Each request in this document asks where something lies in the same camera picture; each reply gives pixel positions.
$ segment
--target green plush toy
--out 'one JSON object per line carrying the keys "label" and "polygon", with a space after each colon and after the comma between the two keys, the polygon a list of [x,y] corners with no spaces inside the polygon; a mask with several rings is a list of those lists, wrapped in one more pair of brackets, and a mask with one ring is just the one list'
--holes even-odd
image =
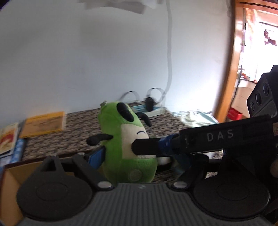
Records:
{"label": "green plush toy", "polygon": [[156,156],[137,156],[131,150],[135,139],[149,138],[139,118],[151,126],[146,114],[135,114],[122,102],[103,102],[98,115],[102,134],[87,139],[89,145],[102,141],[101,144],[106,147],[102,167],[105,177],[113,184],[151,182],[154,178]]}

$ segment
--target white wall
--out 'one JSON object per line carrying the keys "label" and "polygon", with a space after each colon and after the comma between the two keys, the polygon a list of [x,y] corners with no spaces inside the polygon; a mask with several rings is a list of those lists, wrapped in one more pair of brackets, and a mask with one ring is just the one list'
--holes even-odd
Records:
{"label": "white wall", "polygon": [[[226,3],[170,1],[173,81],[166,106],[211,111],[228,54]],[[167,76],[165,4],[139,15],[85,10],[77,0],[12,0],[0,11],[0,126],[98,108],[130,90],[143,99],[149,88],[164,89]]]}

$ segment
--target camera lens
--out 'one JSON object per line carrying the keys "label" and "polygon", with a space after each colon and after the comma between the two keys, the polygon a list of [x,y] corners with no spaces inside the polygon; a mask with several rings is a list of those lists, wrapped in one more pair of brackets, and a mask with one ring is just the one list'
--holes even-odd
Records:
{"label": "camera lens", "polygon": [[253,103],[253,101],[251,101],[251,103],[250,103],[250,108],[251,108],[251,110],[252,110],[252,111],[254,111],[254,109],[255,109],[255,106],[254,106],[254,103]]}
{"label": "camera lens", "polygon": [[260,106],[262,104],[262,96],[259,93],[256,93],[255,99],[256,103]]}
{"label": "camera lens", "polygon": [[264,84],[263,87],[262,87],[263,91],[264,91],[264,94],[267,96],[269,94],[269,89],[268,89],[268,86],[267,84]]}

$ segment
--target red box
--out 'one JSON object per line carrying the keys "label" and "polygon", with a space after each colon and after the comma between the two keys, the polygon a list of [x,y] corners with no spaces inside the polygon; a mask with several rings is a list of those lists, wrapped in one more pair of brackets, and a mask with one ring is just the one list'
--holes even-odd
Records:
{"label": "red box", "polygon": [[237,111],[236,109],[230,107],[230,110],[227,114],[227,117],[233,121],[240,120],[242,117],[242,113]]}

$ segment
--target power strip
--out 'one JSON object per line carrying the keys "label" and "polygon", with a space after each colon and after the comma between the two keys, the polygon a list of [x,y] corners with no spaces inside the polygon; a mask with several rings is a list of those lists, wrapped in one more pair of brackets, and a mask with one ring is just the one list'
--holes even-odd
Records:
{"label": "power strip", "polygon": [[149,118],[165,113],[165,109],[161,105],[154,105],[153,106],[153,111],[150,111],[150,112],[148,112],[146,110],[146,107],[145,107],[144,104],[133,106],[133,107],[131,107],[131,109],[135,113],[137,113],[137,112],[145,113]]}

